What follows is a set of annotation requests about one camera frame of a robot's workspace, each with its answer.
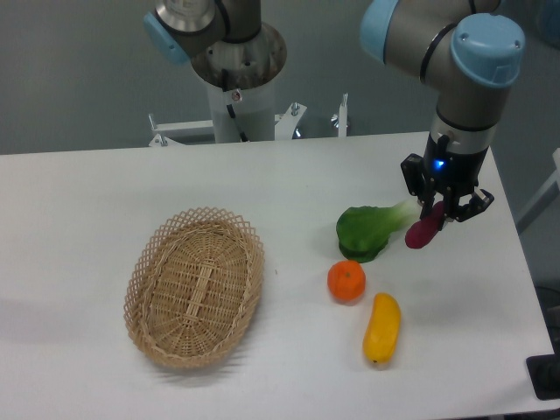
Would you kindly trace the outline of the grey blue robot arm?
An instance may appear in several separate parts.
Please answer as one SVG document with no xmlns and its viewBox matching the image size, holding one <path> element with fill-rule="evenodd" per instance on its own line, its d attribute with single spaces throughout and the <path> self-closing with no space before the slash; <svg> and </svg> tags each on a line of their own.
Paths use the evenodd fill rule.
<svg viewBox="0 0 560 420">
<path fill-rule="evenodd" d="M 493 202 L 480 168 L 516 81 L 525 47 L 521 27 L 495 1 L 374 1 L 360 23 L 363 50 L 439 93 L 423 155 L 402 162 L 423 214 L 436 195 L 443 216 L 466 221 Z M 274 81 L 287 48 L 262 20 L 257 1 L 158 1 L 143 18 L 153 45 L 188 63 L 206 85 L 219 143 L 280 137 Z"/>
</svg>

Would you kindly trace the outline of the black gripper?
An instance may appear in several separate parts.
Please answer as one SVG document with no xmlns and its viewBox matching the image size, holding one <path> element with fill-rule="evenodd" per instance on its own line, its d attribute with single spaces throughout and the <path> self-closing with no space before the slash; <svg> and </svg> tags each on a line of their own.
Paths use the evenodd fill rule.
<svg viewBox="0 0 560 420">
<path fill-rule="evenodd" d="M 494 196 L 477 187 L 487 151 L 488 149 L 473 154 L 453 153 L 448 149 L 442 150 L 432 136 L 428 136 L 423 157 L 412 153 L 401 162 L 409 194 L 416 197 L 422 208 L 421 219 L 432 213 L 436 191 L 443 194 L 447 187 L 459 196 L 471 194 L 466 204 L 456 205 L 452 209 L 450 218 L 454 221 L 470 220 L 484 213 L 493 204 Z"/>
</svg>

